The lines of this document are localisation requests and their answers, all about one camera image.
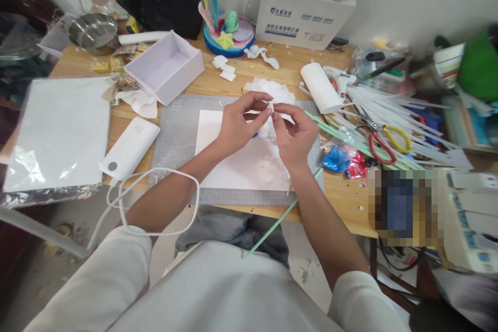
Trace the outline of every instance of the emergency light box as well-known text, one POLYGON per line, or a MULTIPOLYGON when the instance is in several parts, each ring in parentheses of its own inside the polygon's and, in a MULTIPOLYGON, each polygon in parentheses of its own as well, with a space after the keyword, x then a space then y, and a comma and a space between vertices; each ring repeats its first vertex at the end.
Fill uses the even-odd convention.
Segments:
POLYGON ((356 8, 356 0, 261 0, 256 39, 324 50, 356 8))

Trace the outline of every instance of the black bag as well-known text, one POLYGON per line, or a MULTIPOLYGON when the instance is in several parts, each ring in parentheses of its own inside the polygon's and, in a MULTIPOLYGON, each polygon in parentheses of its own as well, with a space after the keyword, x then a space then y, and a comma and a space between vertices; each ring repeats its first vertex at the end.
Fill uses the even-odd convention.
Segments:
POLYGON ((197 39, 202 25, 200 0, 116 0, 148 31, 174 30, 179 36, 197 39))

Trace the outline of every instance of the gray pants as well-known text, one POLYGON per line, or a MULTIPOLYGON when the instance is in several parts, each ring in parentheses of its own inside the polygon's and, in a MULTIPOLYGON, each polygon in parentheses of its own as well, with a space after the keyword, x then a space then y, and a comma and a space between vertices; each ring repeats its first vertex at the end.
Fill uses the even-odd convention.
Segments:
MULTIPOLYGON (((203 240, 221 241, 250 250, 265 235, 276 219, 237 212, 221 207, 199 206, 197 216, 175 244, 175 258, 203 240)), ((289 248, 280 225, 257 249, 289 268, 289 248)))

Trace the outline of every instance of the blue plastic bag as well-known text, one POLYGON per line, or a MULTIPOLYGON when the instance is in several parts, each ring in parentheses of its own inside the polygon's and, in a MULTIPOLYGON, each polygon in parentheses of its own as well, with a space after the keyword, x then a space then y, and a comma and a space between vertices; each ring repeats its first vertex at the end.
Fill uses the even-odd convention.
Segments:
POLYGON ((350 163, 348 153, 340 150, 337 145, 334 145, 322 159, 323 167, 341 174, 346 172, 350 163))

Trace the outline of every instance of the white charging cable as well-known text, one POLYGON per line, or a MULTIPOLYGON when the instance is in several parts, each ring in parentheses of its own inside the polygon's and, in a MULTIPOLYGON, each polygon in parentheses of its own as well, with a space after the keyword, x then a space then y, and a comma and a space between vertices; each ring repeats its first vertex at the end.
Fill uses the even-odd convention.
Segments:
POLYGON ((111 211, 111 209, 112 208, 116 208, 116 206, 115 206, 116 203, 118 203, 117 208, 119 208, 119 212, 121 214, 121 220, 123 222, 124 228, 130 234, 133 234, 135 236, 171 236, 171 235, 180 234, 180 233, 183 233, 183 232, 187 231, 192 226, 193 221, 196 219, 197 211, 199 209, 200 185, 199 185, 198 180, 196 178, 194 178, 193 176, 191 176, 191 175, 185 174, 185 173, 183 173, 181 171, 178 171, 178 170, 172 170, 172 169, 168 169, 168 168, 153 168, 153 169, 150 169, 149 171, 144 172, 144 173, 132 174, 132 175, 126 177, 121 182, 121 184, 119 185, 119 194, 118 194, 118 197, 116 197, 114 199, 114 201, 110 202, 110 192, 117 185, 118 182, 119 181, 113 179, 112 182, 111 182, 111 184, 110 184, 109 191, 107 192, 107 198, 106 198, 107 208, 102 213, 102 215, 100 216, 99 221, 97 222, 97 226, 95 227, 95 230, 93 231, 93 235, 90 238, 90 241, 89 241, 88 246, 87 246, 87 250, 89 250, 89 251, 92 251, 94 249, 95 243, 96 243, 96 239, 97 239, 97 234, 98 234, 98 232, 100 230, 100 227, 102 226, 102 223, 103 223, 105 217, 109 214, 109 212, 111 211), (132 227, 130 227, 128 225, 128 222, 126 220, 125 207, 123 206, 123 197, 126 196, 126 194, 130 190, 132 190, 133 187, 135 185, 137 185, 143 178, 145 178, 147 175, 149 175, 150 173, 152 173, 154 171, 169 171, 169 172, 172 172, 172 173, 175 173, 175 174, 179 174, 179 175, 185 176, 185 177, 187 177, 189 179, 192 179, 196 183, 196 188, 197 188, 196 206, 195 206, 195 208, 193 210, 193 216, 192 216, 192 219, 190 220, 190 223, 187 225, 187 227, 184 228, 181 231, 177 231, 177 232, 166 232, 166 233, 165 232, 152 232, 152 233, 151 232, 139 232, 139 231, 133 230, 132 227), (123 191, 123 187, 124 187, 125 183, 130 178, 133 178, 133 177, 139 176, 139 175, 141 175, 141 176, 137 180, 135 180, 126 190, 123 191))

